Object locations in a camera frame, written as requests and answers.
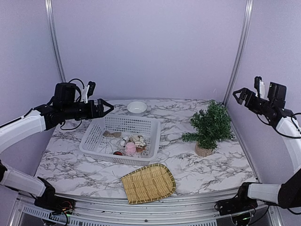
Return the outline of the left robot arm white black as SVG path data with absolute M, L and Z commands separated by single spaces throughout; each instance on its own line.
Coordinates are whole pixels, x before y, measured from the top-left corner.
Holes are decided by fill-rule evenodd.
M 103 118 L 113 111 L 114 106 L 103 99 L 98 99 L 97 104 L 89 100 L 94 89 L 95 82 L 92 81 L 83 89 L 71 82 L 58 83 L 47 104 L 32 108 L 25 115 L 1 125 L 0 150 L 3 152 L 27 137 L 64 124 L 66 120 Z M 3 162 L 0 164 L 0 184 L 41 197 L 41 202 L 50 210 L 59 206 L 59 198 L 48 191 L 53 187 L 47 181 L 20 172 Z

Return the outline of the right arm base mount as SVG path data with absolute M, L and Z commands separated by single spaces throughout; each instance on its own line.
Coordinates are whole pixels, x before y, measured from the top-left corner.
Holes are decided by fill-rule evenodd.
M 217 201 L 214 208 L 219 212 L 220 216 L 235 214 L 242 211 L 253 210 L 258 207 L 258 203 L 254 199 L 240 200 L 239 198 L 231 198 Z

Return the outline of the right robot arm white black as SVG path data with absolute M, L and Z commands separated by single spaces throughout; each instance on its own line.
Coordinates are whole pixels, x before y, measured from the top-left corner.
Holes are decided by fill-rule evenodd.
M 301 124 L 297 119 L 300 113 L 285 107 L 285 85 L 271 82 L 266 90 L 262 78 L 256 76 L 254 89 L 243 87 L 232 94 L 238 104 L 244 105 L 258 117 L 263 116 L 266 119 L 263 124 L 278 134 L 278 138 L 268 140 L 270 155 L 272 159 L 282 153 L 289 156 L 293 174 L 281 184 L 244 183 L 239 188 L 240 195 L 233 200 L 233 207 L 243 211 L 252 200 L 260 200 L 292 211 L 301 206 Z

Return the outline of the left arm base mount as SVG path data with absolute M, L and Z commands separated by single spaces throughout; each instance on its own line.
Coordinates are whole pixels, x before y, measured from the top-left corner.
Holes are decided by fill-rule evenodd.
M 34 205 L 47 210 L 51 210 L 55 214 L 72 214 L 75 200 L 54 195 L 48 198 L 38 197 L 34 201 Z

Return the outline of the white plastic basket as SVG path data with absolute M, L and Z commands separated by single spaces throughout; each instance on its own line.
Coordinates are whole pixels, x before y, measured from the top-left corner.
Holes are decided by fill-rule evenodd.
M 94 159 L 145 166 L 156 159 L 160 133 L 157 119 L 109 114 L 91 121 L 79 149 Z

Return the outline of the small green christmas tree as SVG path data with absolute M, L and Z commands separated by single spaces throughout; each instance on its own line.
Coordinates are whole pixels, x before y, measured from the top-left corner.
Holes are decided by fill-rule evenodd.
M 227 108 L 214 100 L 209 102 L 205 110 L 201 109 L 190 118 L 194 132 L 182 134 L 184 142 L 195 143 L 195 153 L 207 157 L 217 148 L 217 143 L 234 138 L 231 118 Z

